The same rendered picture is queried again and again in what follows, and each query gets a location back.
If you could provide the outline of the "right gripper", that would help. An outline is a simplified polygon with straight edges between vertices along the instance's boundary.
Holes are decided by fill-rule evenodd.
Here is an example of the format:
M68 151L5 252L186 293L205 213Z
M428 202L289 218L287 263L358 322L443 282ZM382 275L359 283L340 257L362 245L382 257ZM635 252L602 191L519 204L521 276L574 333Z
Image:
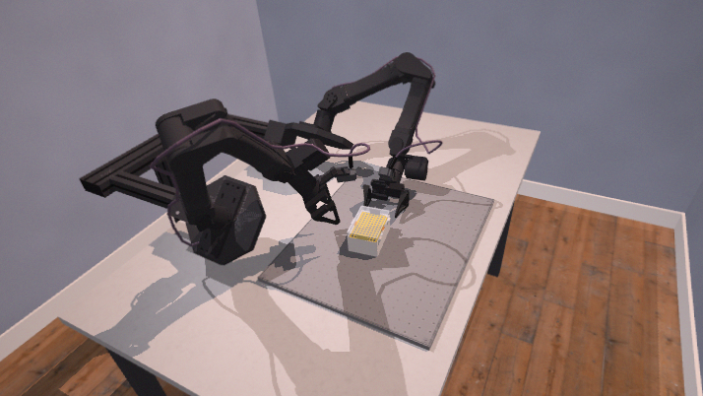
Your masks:
M341 222L335 202L331 198L327 182L333 177L336 178L337 176L345 175L350 175L347 166L336 168L332 166L323 175L317 174L313 176L310 172L308 172L307 176L300 184L293 186L293 188L302 196L305 209L308 213L310 213L310 216L314 221L329 223L333 225L337 225ZM314 179L314 177L316 179ZM323 204L317 209L316 204L320 201L327 205ZM322 217L329 211L334 212L336 218L335 221Z

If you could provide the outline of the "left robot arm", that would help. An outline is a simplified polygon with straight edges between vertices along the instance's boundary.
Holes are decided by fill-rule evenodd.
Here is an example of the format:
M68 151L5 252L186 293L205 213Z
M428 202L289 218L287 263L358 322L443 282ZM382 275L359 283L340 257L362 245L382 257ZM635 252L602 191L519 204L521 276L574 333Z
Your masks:
M397 60L396 60L397 59ZM394 157L408 147L413 142L415 127L428 94L430 83L433 80L432 72L413 54L402 53L385 68L366 76L356 82L344 86L337 86L327 91L323 99L318 103L314 123L299 121L299 124L316 127L331 133L334 118L338 113L350 109L350 105L357 101L373 95L388 87L400 83L411 83L411 88L404 105L403 111L392 130L388 146L390 155L386 167L379 167L378 174L383 180L393 180L394 173L389 169L389 165ZM418 78L421 76L421 79ZM413 80L412 80L413 79ZM431 80L431 81L430 81ZM434 89L435 81L431 86ZM318 125L318 126L314 126ZM320 128L321 127L321 128ZM409 179L426 180L428 171L428 159L426 157L407 155L410 149L399 154L393 166L400 175Z

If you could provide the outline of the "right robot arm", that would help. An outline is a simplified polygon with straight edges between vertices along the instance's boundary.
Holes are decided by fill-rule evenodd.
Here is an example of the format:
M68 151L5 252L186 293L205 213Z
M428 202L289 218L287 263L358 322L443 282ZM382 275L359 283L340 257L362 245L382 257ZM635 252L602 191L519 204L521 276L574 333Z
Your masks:
M216 116L204 125L219 119L238 124L226 114L223 103L218 99L208 99L162 115L156 122L156 128L164 150L183 140L195 131L194 127L214 114ZM216 205L213 204L203 165L220 153L253 166L271 181L287 182L291 186L300 184L309 170L331 158L307 146L291 148L287 152L271 148L231 123L217 124L167 154L187 221L203 232L197 251L212 258L220 257L246 190L245 186L226 179Z

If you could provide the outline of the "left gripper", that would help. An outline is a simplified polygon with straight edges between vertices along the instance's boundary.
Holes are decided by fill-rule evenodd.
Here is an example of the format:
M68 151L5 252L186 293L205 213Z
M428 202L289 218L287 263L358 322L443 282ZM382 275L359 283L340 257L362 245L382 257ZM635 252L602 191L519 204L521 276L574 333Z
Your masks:
M410 194L409 190L405 189L405 185L401 183L402 176L397 170L393 170L394 177L393 180L387 181L379 177L378 179L371 180L372 191L369 185L363 184L363 195L364 204L363 206L369 205L371 198L379 200L388 200L388 197L400 198L398 206L395 213L395 218L397 218L402 211L409 207ZM371 193L372 192L372 193ZM368 198L367 198L368 193ZM390 193L390 194L389 194ZM366 203L366 205L365 205ZM401 206L402 205L402 206Z

